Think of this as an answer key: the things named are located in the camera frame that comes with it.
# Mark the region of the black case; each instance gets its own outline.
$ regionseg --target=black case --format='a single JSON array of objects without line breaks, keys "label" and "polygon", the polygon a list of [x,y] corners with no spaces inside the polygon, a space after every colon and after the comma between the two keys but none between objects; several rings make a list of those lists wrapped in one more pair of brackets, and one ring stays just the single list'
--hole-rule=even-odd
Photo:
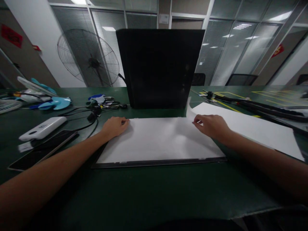
[{"label": "black case", "polygon": [[116,32],[131,107],[185,108],[204,32]]}]

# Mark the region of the person's right arm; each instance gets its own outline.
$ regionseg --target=person's right arm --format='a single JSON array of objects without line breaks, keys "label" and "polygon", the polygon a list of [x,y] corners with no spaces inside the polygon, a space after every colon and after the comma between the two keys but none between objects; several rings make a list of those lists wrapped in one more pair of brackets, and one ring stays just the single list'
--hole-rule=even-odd
[{"label": "person's right arm", "polygon": [[233,132],[219,115],[197,115],[203,134],[233,149],[289,193],[308,205],[308,165]]}]

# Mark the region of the white power bank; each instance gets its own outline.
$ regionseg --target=white power bank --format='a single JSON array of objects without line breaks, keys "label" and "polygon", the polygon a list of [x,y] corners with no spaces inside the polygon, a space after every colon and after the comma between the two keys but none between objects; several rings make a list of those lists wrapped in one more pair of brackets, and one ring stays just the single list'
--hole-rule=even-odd
[{"label": "white power bank", "polygon": [[49,135],[53,130],[59,127],[67,120],[64,116],[52,117],[45,122],[37,125],[35,128],[32,128],[30,131],[21,135],[19,139],[21,141],[29,141],[32,139],[40,140]]}]

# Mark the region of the person's left arm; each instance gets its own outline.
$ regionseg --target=person's left arm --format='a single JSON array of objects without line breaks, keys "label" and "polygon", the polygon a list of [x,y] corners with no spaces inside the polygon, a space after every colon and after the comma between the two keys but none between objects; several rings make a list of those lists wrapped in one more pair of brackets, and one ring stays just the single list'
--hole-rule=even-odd
[{"label": "person's left arm", "polygon": [[0,185],[0,229],[25,225],[99,147],[123,133],[128,124],[124,117],[112,117],[96,135]]}]

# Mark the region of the light blue fan blade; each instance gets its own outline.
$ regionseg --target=light blue fan blade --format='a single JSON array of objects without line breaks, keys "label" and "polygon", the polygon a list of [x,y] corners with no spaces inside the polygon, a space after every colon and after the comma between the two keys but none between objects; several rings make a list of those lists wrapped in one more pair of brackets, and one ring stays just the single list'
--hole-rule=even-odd
[{"label": "light blue fan blade", "polygon": [[40,110],[48,110],[53,106],[52,102],[47,102],[47,103],[43,103],[41,104],[38,108]]},{"label": "light blue fan blade", "polygon": [[51,87],[46,86],[45,84],[40,83],[39,81],[37,81],[34,78],[31,78],[31,81],[39,86],[41,86],[42,88],[45,88],[46,90],[50,91],[51,93],[57,94],[55,90],[53,90]]},{"label": "light blue fan blade", "polygon": [[71,103],[70,98],[52,97],[52,100],[56,105],[54,110],[60,110],[60,109],[66,108]]}]

